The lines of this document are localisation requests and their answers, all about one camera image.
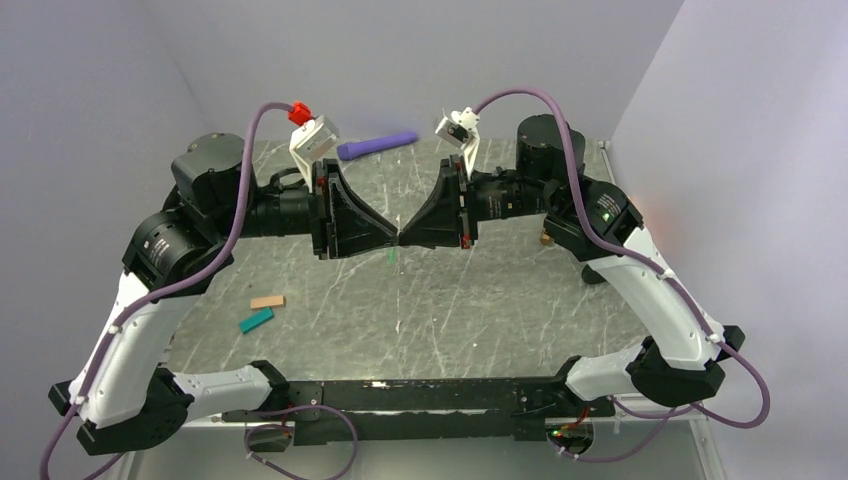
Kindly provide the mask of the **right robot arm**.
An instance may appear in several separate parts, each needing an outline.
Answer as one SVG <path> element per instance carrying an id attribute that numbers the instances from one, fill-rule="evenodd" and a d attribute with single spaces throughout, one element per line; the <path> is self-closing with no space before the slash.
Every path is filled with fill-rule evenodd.
<path id="1" fill-rule="evenodd" d="M 692 299 L 621 189 L 583 174 L 570 128 L 550 114 L 526 118 L 515 167 L 481 173 L 474 168 L 478 123 L 472 110 L 437 123 L 436 134 L 458 153 L 441 163 L 399 244 L 468 249 L 484 221 L 543 214 L 546 233 L 583 264 L 585 280 L 610 284 L 648 332 L 635 347 L 569 360 L 551 390 L 553 406 L 572 416 L 617 394 L 638 393 L 665 407 L 714 397 L 725 380 L 721 362 L 738 351 L 744 333 L 714 321 Z"/>

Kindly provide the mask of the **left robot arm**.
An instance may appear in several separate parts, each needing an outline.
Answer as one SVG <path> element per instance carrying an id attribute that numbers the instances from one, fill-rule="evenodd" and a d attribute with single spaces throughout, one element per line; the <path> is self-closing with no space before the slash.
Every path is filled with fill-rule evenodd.
<path id="1" fill-rule="evenodd" d="M 162 209 L 135 230 L 110 317 L 79 375 L 49 393 L 91 456 L 147 450 L 184 424 L 213 414 L 279 417 L 289 383 L 265 360 L 213 374 L 183 374 L 163 363 L 185 314 L 242 238 L 307 235 L 322 259 L 395 244 L 397 229 L 350 188 L 339 164 L 320 160 L 304 180 L 259 185 L 251 144 L 234 134 L 194 140 L 171 165 Z"/>

